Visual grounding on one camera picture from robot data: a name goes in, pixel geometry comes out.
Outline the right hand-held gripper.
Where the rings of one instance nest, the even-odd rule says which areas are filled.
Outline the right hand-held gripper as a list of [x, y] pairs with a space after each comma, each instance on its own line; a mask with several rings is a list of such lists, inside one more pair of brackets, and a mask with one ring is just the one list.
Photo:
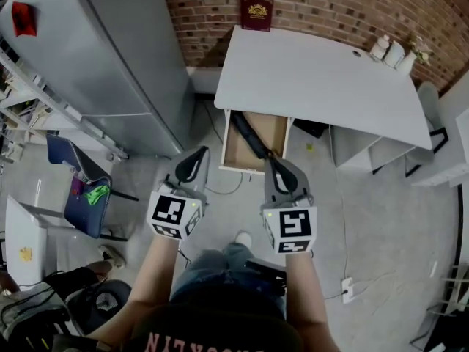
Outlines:
[[265, 161], [263, 226], [276, 254], [308, 252], [317, 238], [317, 207], [303, 171], [282, 158]]

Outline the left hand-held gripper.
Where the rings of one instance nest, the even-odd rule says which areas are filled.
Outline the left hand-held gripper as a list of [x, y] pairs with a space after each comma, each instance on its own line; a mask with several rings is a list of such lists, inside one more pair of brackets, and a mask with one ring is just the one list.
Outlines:
[[167, 174], [150, 194], [146, 222], [156, 235], [175, 240], [192, 235], [207, 207], [204, 191], [209, 168], [207, 146], [195, 147], [179, 156], [176, 177]]

